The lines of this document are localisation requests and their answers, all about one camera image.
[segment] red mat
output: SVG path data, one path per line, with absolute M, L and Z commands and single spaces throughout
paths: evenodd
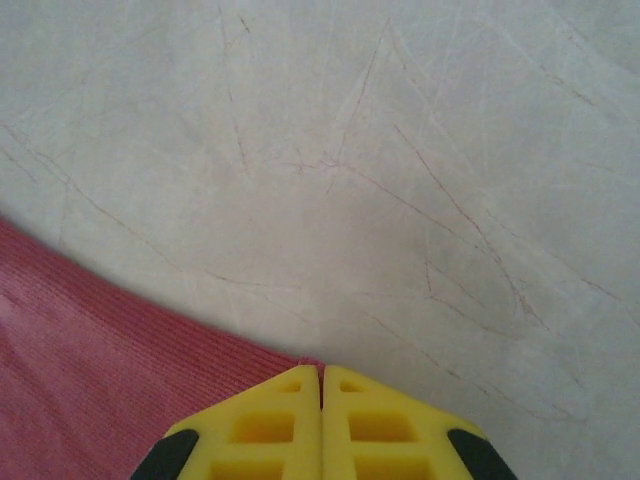
M 0 219 L 0 477 L 128 478 L 175 421 L 307 363 L 109 285 Z

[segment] yellow plastic object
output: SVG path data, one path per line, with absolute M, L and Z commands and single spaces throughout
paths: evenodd
M 323 478 L 473 480 L 447 438 L 475 425 L 342 367 L 324 377 Z
M 180 480 L 321 480 L 320 386 L 302 365 L 176 423 L 199 434 Z

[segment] black rubber corner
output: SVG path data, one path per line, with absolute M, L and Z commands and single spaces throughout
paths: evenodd
M 199 435 L 195 430 L 180 430 L 156 443 L 131 475 L 131 480 L 176 480 Z
M 449 430 L 449 440 L 473 480 L 518 480 L 496 449 L 484 438 L 465 430 Z

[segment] white floor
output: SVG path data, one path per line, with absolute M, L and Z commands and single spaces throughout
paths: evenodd
M 0 209 L 522 479 L 637 479 L 639 5 L 4 2 Z

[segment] ribbed texture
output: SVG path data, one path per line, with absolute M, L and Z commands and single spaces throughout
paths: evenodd
M 0 478 L 128 478 L 175 421 L 313 363 L 149 304 L 1 218 L 0 325 Z

